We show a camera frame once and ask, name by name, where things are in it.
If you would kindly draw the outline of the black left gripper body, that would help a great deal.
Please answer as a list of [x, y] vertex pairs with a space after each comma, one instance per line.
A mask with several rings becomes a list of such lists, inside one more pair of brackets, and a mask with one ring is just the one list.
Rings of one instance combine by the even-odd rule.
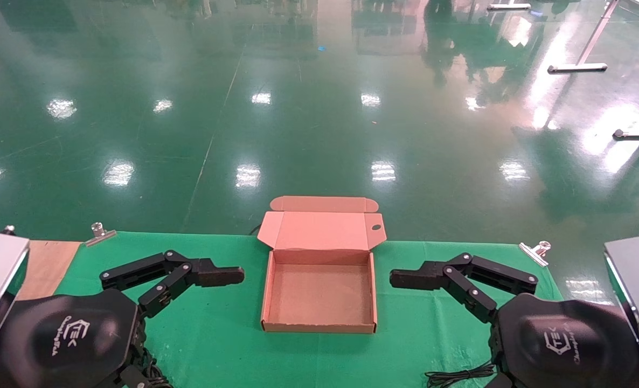
[[0, 387], [123, 387], [144, 369], [139, 307], [119, 290], [18, 302], [0, 330]]

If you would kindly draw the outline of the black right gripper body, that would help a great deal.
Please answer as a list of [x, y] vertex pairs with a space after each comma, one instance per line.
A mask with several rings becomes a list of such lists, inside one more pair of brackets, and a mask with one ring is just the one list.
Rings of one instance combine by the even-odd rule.
[[627, 387], [639, 344], [619, 308], [522, 293], [495, 315], [491, 359], [512, 387]]

